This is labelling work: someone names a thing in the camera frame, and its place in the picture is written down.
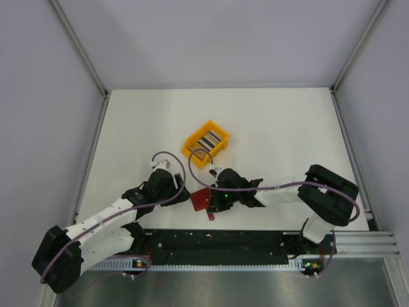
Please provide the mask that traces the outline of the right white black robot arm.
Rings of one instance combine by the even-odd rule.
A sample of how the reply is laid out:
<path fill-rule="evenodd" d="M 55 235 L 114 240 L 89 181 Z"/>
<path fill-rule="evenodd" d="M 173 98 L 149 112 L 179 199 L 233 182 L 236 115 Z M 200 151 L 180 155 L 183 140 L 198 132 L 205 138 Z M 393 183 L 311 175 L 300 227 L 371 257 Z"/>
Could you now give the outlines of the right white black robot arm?
<path fill-rule="evenodd" d="M 223 212 L 235 203 L 249 208 L 263 208 L 285 203 L 303 203 L 312 211 L 302 225 L 297 238 L 286 245 L 292 255 L 313 253 L 336 226 L 348 226 L 357 218 L 357 185 L 319 164 L 309 167 L 305 175 L 262 185 L 262 178 L 247 180 L 231 168 L 211 167 L 215 178 L 211 185 L 207 211 Z"/>

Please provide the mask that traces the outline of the red leather card holder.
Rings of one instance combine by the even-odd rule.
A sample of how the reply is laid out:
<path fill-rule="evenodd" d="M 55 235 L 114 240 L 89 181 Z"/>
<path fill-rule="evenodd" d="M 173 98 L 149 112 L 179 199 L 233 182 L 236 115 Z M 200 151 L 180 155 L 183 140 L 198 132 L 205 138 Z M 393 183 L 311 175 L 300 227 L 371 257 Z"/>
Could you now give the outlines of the red leather card holder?
<path fill-rule="evenodd" d="M 209 188 L 204 188 L 192 193 L 190 195 L 190 200 L 196 212 L 204 210 L 210 221 L 215 219 L 214 214 L 208 210 L 211 200 L 211 190 Z"/>

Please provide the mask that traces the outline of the yellow plastic card bin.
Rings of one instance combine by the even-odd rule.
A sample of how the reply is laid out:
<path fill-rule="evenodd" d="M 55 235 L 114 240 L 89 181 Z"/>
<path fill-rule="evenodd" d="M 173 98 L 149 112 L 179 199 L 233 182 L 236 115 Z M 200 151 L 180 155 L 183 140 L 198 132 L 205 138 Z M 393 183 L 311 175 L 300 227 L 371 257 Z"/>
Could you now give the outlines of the yellow plastic card bin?
<path fill-rule="evenodd" d="M 229 138 L 228 132 L 209 120 L 185 140 L 181 152 L 186 158 L 189 158 L 196 150 L 192 154 L 191 162 L 202 169 L 221 150 L 227 148 Z"/>

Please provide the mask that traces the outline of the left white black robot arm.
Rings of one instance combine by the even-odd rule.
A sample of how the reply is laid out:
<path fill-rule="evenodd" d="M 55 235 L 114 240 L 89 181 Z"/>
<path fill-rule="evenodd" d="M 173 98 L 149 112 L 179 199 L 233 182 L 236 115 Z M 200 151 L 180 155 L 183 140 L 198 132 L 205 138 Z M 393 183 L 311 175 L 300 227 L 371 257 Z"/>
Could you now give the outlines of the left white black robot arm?
<path fill-rule="evenodd" d="M 125 191 L 113 204 L 94 216 L 66 228 L 50 228 L 31 263 L 40 283 L 57 294 L 72 287 L 95 264 L 130 253 L 137 268 L 151 267 L 148 254 L 140 255 L 145 232 L 137 220 L 158 205 L 185 201 L 186 173 L 155 169 L 141 185 Z"/>

